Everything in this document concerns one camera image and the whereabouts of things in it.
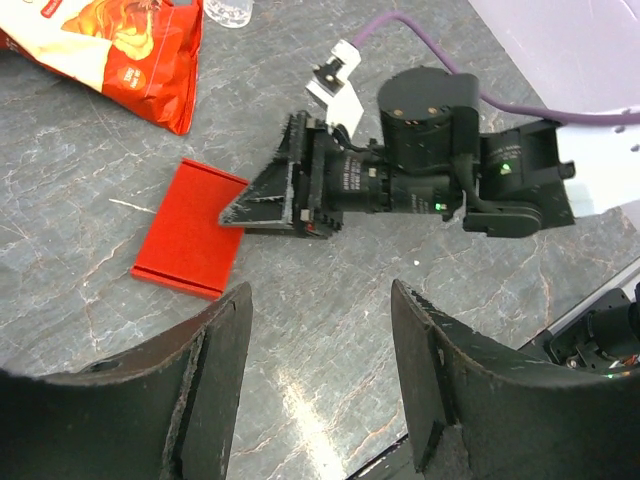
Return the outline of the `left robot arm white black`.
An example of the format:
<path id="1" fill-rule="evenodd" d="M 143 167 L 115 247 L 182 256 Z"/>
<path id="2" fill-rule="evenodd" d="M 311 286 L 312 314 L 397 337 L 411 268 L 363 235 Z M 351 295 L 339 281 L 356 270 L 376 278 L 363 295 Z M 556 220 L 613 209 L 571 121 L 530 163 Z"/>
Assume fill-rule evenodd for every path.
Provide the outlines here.
<path id="1" fill-rule="evenodd" d="M 635 479 L 639 272 L 519 349 L 391 289 L 408 431 L 359 479 Z M 253 319 L 242 284 L 77 373 L 1 374 L 5 479 L 223 479 Z"/>

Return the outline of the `red paper box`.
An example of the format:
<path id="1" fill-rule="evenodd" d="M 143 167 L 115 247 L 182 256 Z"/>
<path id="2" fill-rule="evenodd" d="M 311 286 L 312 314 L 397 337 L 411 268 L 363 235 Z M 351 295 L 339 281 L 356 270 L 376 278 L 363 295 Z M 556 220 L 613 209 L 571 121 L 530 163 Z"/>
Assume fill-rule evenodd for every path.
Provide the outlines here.
<path id="1" fill-rule="evenodd" d="M 202 299 L 224 293 L 244 229 L 218 217 L 248 181 L 184 158 L 151 223 L 131 275 Z"/>

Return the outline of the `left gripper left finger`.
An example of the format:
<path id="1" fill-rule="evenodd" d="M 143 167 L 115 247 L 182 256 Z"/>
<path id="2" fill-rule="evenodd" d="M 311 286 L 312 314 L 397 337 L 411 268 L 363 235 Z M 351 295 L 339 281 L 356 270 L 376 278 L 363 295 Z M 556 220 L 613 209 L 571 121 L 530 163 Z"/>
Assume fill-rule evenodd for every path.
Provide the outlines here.
<path id="1" fill-rule="evenodd" d="M 223 479 L 250 342 L 242 283 L 76 373 L 1 374 L 5 479 Z"/>

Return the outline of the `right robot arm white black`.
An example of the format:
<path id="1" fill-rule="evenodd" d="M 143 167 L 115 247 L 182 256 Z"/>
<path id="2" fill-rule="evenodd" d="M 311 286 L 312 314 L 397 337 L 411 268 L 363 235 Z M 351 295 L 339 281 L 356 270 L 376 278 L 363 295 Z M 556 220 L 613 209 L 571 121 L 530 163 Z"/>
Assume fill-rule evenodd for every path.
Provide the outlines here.
<path id="1" fill-rule="evenodd" d="M 565 187 L 560 126 L 539 120 L 484 133 L 479 82 L 470 74 L 416 67 L 377 94 L 383 137 L 364 147 L 339 128 L 292 114 L 271 162 L 226 206 L 223 226 L 253 233 L 327 238 L 347 212 L 464 211 L 468 232 L 523 238 L 575 221 Z"/>

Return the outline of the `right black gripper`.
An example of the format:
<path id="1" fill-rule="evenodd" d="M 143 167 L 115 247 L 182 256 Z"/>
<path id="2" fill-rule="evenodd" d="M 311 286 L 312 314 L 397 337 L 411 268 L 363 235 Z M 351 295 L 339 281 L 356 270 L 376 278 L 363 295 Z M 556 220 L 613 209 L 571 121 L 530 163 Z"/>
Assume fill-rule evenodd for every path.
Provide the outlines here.
<path id="1" fill-rule="evenodd" d="M 474 184 L 479 99 L 472 74 L 402 71 L 378 91 L 383 139 L 365 147 L 330 133 L 306 110 L 292 113 L 272 163 L 223 209 L 219 224 L 327 238 L 341 229 L 346 212 L 449 220 Z M 294 176 L 289 163 L 298 165 Z"/>

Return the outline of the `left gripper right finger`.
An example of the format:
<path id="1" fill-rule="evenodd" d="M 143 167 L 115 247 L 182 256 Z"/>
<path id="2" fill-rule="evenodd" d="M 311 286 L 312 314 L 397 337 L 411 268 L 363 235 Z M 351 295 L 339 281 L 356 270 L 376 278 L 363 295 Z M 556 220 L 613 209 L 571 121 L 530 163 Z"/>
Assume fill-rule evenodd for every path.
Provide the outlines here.
<path id="1" fill-rule="evenodd" d="M 637 303 L 592 310 L 533 353 L 482 335 L 402 281 L 391 311 L 416 471 L 456 426 L 477 479 L 638 477 L 639 371 L 612 366 L 639 351 Z"/>

